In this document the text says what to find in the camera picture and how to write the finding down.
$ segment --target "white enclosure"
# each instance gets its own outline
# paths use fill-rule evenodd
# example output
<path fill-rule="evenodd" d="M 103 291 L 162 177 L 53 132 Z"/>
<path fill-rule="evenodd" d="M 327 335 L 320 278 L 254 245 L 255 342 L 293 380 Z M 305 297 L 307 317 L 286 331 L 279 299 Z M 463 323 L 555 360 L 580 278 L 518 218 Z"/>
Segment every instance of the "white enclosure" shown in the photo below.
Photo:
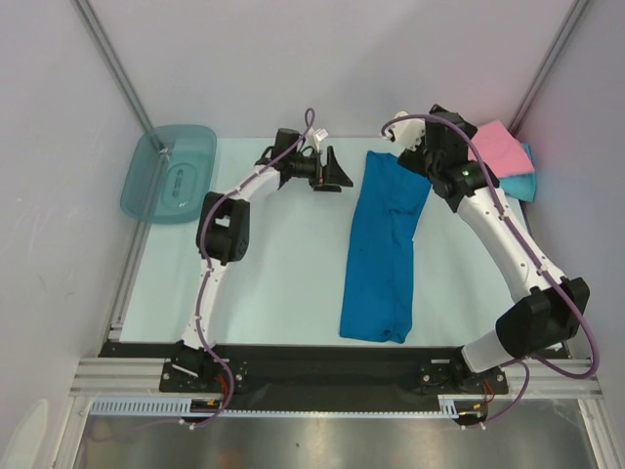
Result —
<path fill-rule="evenodd" d="M 69 2 L 0 10 L 0 452 L 47 400 L 39 467 L 78 360 L 104 332 L 135 226 L 118 200 L 142 131 Z"/>
<path fill-rule="evenodd" d="M 571 0 L 95 0 L 154 125 L 372 137 L 433 103 L 510 123 Z"/>
<path fill-rule="evenodd" d="M 600 341 L 599 378 L 625 435 L 625 4 L 597 2 L 582 22 L 521 137 L 536 155 L 538 193 L 527 207 L 534 233 L 572 276 L 591 285 L 588 319 Z M 585 351 L 586 340 L 576 338 Z"/>

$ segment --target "pink cloth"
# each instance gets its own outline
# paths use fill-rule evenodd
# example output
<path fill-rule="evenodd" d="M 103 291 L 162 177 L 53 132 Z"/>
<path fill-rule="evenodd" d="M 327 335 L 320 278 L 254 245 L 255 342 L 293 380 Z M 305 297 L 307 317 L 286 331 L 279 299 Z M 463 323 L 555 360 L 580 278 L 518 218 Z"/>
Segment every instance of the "pink cloth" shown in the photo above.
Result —
<path fill-rule="evenodd" d="M 498 178 L 534 172 L 527 153 L 500 120 L 480 126 L 472 141 L 478 147 L 482 159 Z M 469 159 L 476 159 L 470 149 Z"/>

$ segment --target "blue cloth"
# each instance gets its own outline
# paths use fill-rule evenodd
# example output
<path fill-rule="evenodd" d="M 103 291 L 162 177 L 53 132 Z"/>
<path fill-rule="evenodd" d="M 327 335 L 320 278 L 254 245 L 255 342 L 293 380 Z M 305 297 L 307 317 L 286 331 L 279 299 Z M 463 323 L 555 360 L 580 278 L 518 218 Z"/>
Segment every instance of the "blue cloth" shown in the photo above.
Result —
<path fill-rule="evenodd" d="M 531 161 L 531 149 L 528 144 L 522 144 L 527 157 Z M 536 173 L 511 176 L 501 180 L 501 188 L 505 193 L 519 200 L 532 202 L 536 195 Z"/>
<path fill-rule="evenodd" d="M 399 344 L 412 328 L 412 237 L 430 182 L 390 153 L 367 154 L 355 208 L 341 337 Z"/>

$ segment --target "light blue table surface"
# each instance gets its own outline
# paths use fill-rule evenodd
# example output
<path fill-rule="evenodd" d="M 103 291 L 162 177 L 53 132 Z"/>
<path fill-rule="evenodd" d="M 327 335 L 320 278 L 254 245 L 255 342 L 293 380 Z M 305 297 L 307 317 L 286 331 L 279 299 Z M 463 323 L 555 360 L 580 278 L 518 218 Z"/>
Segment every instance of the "light blue table surface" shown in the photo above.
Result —
<path fill-rule="evenodd" d="M 212 191 L 248 174 L 272 139 L 221 139 Z M 352 216 L 368 150 L 398 153 L 381 139 L 327 139 L 354 181 L 341 193 L 291 180 L 252 206 L 250 247 L 233 264 L 214 312 L 220 343 L 371 345 L 339 337 Z M 524 223 L 519 203 L 513 211 Z M 121 341 L 176 342 L 192 314 L 200 258 L 197 222 L 150 228 Z M 413 328 L 403 346 L 456 346 L 490 330 L 512 306 L 478 237 L 433 193 L 414 236 Z"/>

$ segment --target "teal plastic tray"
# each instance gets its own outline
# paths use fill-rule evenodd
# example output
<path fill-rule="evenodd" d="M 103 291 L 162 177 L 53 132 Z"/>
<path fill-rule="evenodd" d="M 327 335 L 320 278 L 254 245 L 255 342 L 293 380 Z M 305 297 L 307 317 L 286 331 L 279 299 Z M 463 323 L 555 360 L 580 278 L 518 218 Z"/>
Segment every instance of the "teal plastic tray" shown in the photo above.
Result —
<path fill-rule="evenodd" d="M 121 209 L 148 223 L 196 220 L 210 187 L 216 146 L 215 133 L 200 125 L 167 125 L 147 132 L 135 148 Z"/>

